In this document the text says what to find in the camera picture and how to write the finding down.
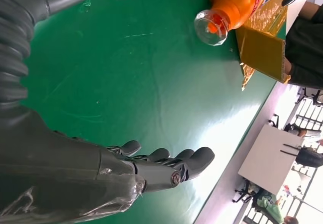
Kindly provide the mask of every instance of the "robotic arm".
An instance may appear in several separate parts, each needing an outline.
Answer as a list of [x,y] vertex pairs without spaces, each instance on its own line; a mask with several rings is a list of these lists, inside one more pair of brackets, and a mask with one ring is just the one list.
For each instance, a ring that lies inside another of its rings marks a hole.
[[0,0],[0,223],[85,221],[125,211],[147,191],[195,178],[209,148],[131,157],[137,141],[102,147],[48,129],[20,82],[28,75],[34,26],[83,0]]

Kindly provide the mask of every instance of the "orange juice bottle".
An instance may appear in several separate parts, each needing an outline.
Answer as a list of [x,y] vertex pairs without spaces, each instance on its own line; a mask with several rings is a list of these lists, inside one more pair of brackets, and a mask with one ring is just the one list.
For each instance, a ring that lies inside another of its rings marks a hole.
[[211,10],[198,13],[195,20],[197,35],[209,45],[221,45],[229,30],[241,26],[264,0],[214,0]]

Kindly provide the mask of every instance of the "bottle cap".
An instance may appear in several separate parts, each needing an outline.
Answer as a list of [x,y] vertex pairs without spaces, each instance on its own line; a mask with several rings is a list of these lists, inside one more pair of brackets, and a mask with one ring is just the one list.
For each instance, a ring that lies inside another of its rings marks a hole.
[[195,29],[202,42],[211,45],[222,45],[227,38],[229,22],[222,11],[205,10],[198,13],[194,21]]

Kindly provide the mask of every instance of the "white table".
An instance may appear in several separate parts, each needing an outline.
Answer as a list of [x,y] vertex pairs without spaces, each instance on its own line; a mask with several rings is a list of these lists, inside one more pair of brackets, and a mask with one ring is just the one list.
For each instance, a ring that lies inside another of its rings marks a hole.
[[238,172],[274,195],[278,195],[297,155],[298,150],[284,146],[302,146],[303,139],[265,125]]

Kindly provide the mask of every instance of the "black bag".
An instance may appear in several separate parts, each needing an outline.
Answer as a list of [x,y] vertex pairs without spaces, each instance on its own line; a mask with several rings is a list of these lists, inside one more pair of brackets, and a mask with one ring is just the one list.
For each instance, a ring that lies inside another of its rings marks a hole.
[[321,167],[323,165],[323,155],[310,147],[302,147],[296,162],[308,167]]

